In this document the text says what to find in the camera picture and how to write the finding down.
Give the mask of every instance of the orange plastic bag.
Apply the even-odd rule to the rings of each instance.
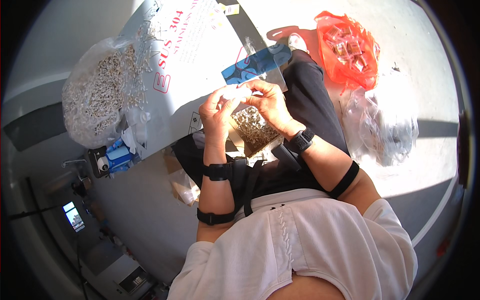
[[[359,87],[363,87],[365,90],[375,88],[378,81],[378,57],[380,55],[380,47],[375,42],[372,34],[346,14],[336,16],[327,11],[323,11],[315,17],[315,21],[317,22],[318,41],[320,44],[318,52],[330,79],[334,82],[345,84],[345,88],[351,90],[356,90]],[[332,43],[334,43],[334,41],[331,30],[333,26],[340,29],[350,28],[351,35],[347,37],[358,41],[362,55],[368,61],[368,68],[365,68],[366,71],[359,71],[359,69],[352,67],[350,63],[344,64],[345,62],[342,63],[339,59],[339,53],[335,53],[332,49]]]

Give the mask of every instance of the shoe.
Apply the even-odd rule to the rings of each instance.
[[[307,50],[307,44],[305,43],[303,38],[301,38],[301,36],[298,33],[292,33],[288,37],[288,47],[292,51],[298,49],[298,50],[302,50],[302,51],[305,51],[308,54],[310,54],[310,51]]]

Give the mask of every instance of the black pants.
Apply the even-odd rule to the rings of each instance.
[[[288,87],[285,101],[292,117],[349,155],[340,122],[325,89],[322,68],[306,52],[294,50],[283,75]],[[200,188],[203,178],[202,139],[201,133],[194,133],[172,147],[185,172]],[[262,166],[252,198],[301,188],[324,191],[306,166],[295,172],[274,161]]]

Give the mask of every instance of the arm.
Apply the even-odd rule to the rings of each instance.
[[[265,120],[287,140],[291,140],[300,130],[305,130],[305,125],[294,120],[289,114],[278,85],[253,80],[242,86],[263,93],[262,96],[246,98],[245,103],[255,106]],[[350,168],[352,159],[317,135],[313,137],[312,142],[312,146],[301,156],[318,183],[327,191],[331,191]],[[354,181],[338,199],[356,206],[363,214],[373,202],[380,198],[370,177],[360,169]]]
[[[203,103],[198,112],[202,119],[205,131],[204,165],[225,164],[225,142],[228,137],[228,118],[240,103],[239,99],[228,102],[220,97],[229,89],[237,85],[227,85],[216,91]],[[235,209],[230,181],[211,181],[204,176],[198,208],[204,213],[216,215],[229,214]],[[219,236],[232,227],[233,221],[225,224],[209,226],[198,222],[197,241],[215,242]]]

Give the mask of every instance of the floor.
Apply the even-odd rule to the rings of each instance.
[[[361,167],[372,177],[379,194],[390,202],[413,239],[444,198],[456,174],[458,103],[454,80],[442,44],[423,10],[409,0],[239,3],[268,46],[289,32],[298,32],[307,40],[314,59],[318,48],[314,17],[323,10],[346,13],[371,31],[379,43],[380,68],[388,70],[396,63],[401,72],[410,76],[417,96],[420,129],[415,152],[399,167]],[[346,97],[339,96],[342,87],[325,81],[341,112]],[[196,204],[188,207],[172,197],[162,153],[150,156],[114,180],[95,180],[94,185],[112,229],[147,271],[170,282],[180,271],[188,247],[195,242],[197,219]],[[454,195],[445,196],[448,202],[444,211],[416,247],[417,281],[434,263],[445,228],[454,222],[459,209],[456,191],[455,186]]]

